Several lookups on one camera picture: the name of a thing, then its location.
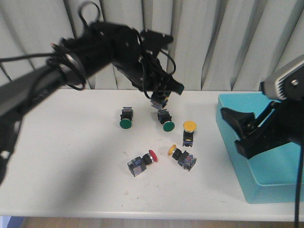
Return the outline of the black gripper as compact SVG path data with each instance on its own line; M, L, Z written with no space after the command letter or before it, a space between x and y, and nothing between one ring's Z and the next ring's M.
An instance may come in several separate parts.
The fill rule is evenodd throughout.
M237 152L247 159L290 142L300 145L304 135L303 101L272 101L258 117L226 107L220 113L240 138Z
M140 91L169 91L181 95L184 85L166 73L157 58L173 37L132 28L116 28L111 35L114 48L112 64Z

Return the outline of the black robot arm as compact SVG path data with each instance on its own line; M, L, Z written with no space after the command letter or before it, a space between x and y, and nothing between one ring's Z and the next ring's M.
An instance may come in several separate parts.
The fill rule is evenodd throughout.
M76 39L62 39L46 53L46 64L0 88L0 177L14 153L23 117L61 86L83 90L86 80L109 64L127 77L151 104L162 109L172 92L184 85L161 67L158 54L173 41L152 30L96 21L84 25Z

